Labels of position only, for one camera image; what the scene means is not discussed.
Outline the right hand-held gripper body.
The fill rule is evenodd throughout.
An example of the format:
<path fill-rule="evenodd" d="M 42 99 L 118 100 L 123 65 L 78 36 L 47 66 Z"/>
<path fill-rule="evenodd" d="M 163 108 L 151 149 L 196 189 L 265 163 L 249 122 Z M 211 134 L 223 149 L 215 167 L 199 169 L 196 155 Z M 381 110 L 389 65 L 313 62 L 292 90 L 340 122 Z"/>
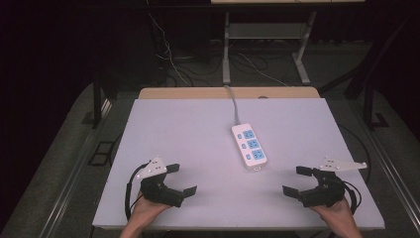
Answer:
<path fill-rule="evenodd" d="M 350 208 L 358 208 L 362 202 L 361 193 L 350 183 L 337 176 L 337 172 L 366 169 L 366 163 L 325 159 L 317 168 L 313 168 L 311 176 L 318 181 L 312 189 L 299 191 L 298 200 L 304 207 L 326 205 L 332 206 L 344 198 L 345 192 L 351 199 Z"/>

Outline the grey metal frame stand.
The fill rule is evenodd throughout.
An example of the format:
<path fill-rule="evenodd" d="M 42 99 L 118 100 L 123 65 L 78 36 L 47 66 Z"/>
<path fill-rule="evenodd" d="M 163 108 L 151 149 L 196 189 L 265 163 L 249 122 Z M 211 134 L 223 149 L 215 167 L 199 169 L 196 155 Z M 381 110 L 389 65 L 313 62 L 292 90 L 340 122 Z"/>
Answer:
<path fill-rule="evenodd" d="M 303 64 L 303 55 L 309 42 L 310 34 L 317 13 L 312 11 L 308 20 L 303 23 L 232 23 L 230 13 L 225 13 L 224 49 L 222 57 L 223 83 L 231 83 L 229 46 L 231 40 L 298 40 L 299 49 L 291 55 L 301 82 L 310 83 Z"/>

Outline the person's right hand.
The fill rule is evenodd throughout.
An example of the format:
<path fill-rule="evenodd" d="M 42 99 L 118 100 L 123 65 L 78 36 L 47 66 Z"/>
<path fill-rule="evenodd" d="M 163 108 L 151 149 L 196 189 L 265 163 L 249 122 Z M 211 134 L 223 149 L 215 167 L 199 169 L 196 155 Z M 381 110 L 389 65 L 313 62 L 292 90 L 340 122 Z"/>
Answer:
<path fill-rule="evenodd" d="M 311 206 L 311 210 L 319 214 L 320 218 L 330 227 L 344 227 L 355 223 L 348 201 L 343 198 L 332 206 Z"/>

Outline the aluminium floor rail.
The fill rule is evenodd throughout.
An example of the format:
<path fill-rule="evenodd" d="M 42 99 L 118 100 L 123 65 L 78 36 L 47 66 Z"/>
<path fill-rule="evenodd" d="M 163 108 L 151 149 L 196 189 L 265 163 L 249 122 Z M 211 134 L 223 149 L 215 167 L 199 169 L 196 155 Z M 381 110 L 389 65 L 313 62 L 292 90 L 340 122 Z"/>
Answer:
<path fill-rule="evenodd" d="M 93 102 L 78 98 L 48 152 L 47 177 L 56 192 L 39 238 L 89 238 L 104 168 L 90 166 L 101 130 L 93 127 Z"/>
<path fill-rule="evenodd" d="M 373 104 L 374 119 L 385 126 L 371 129 L 359 102 L 349 103 L 367 147 L 372 150 L 368 187 L 378 202 L 386 230 L 420 238 L 420 142 L 384 100 Z"/>

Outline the white board mat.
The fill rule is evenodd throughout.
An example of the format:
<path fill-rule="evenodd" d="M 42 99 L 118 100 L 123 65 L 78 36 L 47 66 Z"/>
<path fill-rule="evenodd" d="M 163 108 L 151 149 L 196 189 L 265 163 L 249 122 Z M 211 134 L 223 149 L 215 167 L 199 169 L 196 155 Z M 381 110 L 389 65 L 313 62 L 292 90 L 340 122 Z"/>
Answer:
<path fill-rule="evenodd" d="M 245 167 L 232 127 L 250 124 L 267 163 Z M 316 186 L 298 166 L 351 154 L 327 102 L 322 99 L 138 99 L 107 178 L 93 223 L 121 228 L 127 183 L 135 168 L 154 157 L 180 164 L 165 184 L 197 186 L 195 195 L 160 215 L 152 227 L 172 230 L 309 230 L 324 228 L 312 210 L 282 193 Z"/>

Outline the black floor bracket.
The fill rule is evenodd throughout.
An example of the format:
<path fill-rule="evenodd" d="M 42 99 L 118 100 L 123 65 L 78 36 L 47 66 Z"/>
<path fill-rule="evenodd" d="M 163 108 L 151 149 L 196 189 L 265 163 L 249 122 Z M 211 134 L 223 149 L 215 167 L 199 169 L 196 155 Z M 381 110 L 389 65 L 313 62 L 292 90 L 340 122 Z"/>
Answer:
<path fill-rule="evenodd" d="M 88 161 L 89 166 L 104 167 L 112 165 L 112 152 L 115 146 L 114 141 L 101 141 L 98 143 L 93 155 Z"/>

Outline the white power strip blue sockets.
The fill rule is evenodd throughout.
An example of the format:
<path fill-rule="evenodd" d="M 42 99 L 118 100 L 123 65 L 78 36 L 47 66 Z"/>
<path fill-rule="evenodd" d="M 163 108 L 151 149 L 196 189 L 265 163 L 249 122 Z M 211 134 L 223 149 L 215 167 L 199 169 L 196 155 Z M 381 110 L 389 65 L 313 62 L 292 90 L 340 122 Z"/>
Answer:
<path fill-rule="evenodd" d="M 267 163 L 267 156 L 263 150 L 257 134 L 250 124 L 240 124 L 232 127 L 232 133 L 248 170 L 260 171 Z"/>

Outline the black metal stand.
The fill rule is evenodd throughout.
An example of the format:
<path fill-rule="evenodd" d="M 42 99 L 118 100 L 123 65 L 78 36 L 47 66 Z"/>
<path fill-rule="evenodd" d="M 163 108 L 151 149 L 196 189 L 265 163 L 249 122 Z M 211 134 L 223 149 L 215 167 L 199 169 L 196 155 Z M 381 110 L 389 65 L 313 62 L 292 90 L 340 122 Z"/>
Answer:
<path fill-rule="evenodd" d="M 365 59 L 354 69 L 345 96 L 347 99 L 356 100 L 364 95 L 363 121 L 367 127 L 374 131 L 376 128 L 388 127 L 388 123 L 380 113 L 373 112 L 374 78 L 373 73 L 378 67 L 384 51 L 369 52 Z"/>
<path fill-rule="evenodd" d="M 105 91 L 102 88 L 102 82 L 98 72 L 93 74 L 92 92 L 93 107 L 91 111 L 85 114 L 82 123 L 96 129 L 101 121 L 107 117 L 112 108 L 112 102 L 106 96 Z"/>

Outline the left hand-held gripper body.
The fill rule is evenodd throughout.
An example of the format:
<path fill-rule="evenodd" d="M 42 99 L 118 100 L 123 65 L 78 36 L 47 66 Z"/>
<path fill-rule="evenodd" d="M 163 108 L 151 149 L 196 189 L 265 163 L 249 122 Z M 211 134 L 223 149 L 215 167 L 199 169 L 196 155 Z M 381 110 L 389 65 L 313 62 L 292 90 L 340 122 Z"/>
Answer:
<path fill-rule="evenodd" d="M 184 200 L 183 192 L 164 184 L 168 175 L 166 167 L 161 157 L 155 157 L 143 169 L 140 169 L 137 174 L 137 178 L 141 181 L 140 191 L 149 201 L 180 207 Z"/>

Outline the person's left hand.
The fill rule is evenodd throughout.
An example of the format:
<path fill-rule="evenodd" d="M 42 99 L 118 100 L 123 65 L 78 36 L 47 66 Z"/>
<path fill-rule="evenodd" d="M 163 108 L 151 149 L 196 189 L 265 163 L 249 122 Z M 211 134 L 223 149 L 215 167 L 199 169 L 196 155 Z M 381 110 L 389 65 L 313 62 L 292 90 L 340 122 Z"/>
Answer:
<path fill-rule="evenodd" d="M 169 209 L 169 205 L 149 201 L 140 193 L 130 220 L 135 224 L 147 226 L 167 209 Z"/>

